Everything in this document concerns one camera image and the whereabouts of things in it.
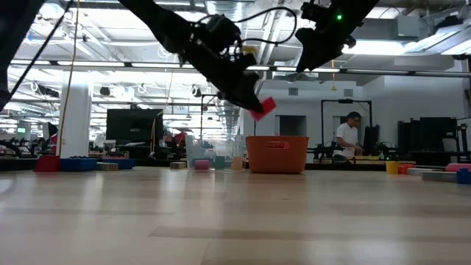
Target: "person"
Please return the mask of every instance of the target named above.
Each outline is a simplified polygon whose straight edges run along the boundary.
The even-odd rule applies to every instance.
[[[348,113],[347,122],[340,124],[336,132],[336,142],[339,146],[344,147],[343,151],[335,151],[334,155],[342,155],[348,159],[363,152],[363,149],[358,145],[358,130],[360,125],[360,113],[353,111]]]

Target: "wooden floor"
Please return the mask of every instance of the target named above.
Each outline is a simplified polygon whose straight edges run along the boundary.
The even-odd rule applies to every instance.
[[[0,264],[470,265],[471,188],[378,172],[7,172]]]

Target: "orange plastic bin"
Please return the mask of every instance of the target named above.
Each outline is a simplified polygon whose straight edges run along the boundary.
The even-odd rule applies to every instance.
[[[299,174],[304,171],[309,137],[248,136],[250,171]]]

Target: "white shirt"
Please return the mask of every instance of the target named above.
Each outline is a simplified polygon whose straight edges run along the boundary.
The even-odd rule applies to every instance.
[[[358,143],[358,130],[355,127],[348,126],[347,123],[340,124],[337,128],[337,137],[344,139],[349,144]],[[343,155],[346,158],[353,158],[355,156],[355,148],[344,147],[344,151],[334,151],[336,155]]]

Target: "clear plastic container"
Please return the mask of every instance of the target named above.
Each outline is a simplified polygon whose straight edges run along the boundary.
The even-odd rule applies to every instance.
[[[234,140],[208,141],[195,139],[192,135],[185,136],[187,166],[194,169],[197,160],[209,160],[211,169],[232,169],[233,158],[236,163],[243,160],[245,153],[245,137],[237,135]]]

